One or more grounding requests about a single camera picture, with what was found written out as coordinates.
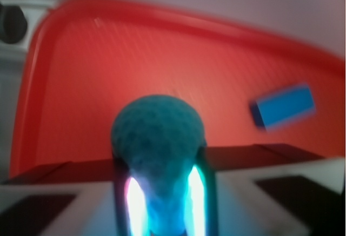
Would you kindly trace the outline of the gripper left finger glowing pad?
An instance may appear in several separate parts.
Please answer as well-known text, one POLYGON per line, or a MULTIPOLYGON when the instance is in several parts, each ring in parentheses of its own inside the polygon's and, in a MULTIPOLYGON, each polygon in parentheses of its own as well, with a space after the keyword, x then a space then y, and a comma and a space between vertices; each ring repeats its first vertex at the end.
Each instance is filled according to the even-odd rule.
POLYGON ((120 158, 113 160, 116 225, 119 235, 147 235, 144 193, 120 158))

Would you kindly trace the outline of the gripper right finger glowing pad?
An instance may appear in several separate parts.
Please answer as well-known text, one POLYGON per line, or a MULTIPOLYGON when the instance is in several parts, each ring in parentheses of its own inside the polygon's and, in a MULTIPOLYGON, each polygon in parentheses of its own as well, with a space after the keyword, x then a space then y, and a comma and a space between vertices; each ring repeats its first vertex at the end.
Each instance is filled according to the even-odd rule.
POLYGON ((206 147, 198 150, 188 176, 186 204, 187 235, 218 235, 216 178, 206 147))

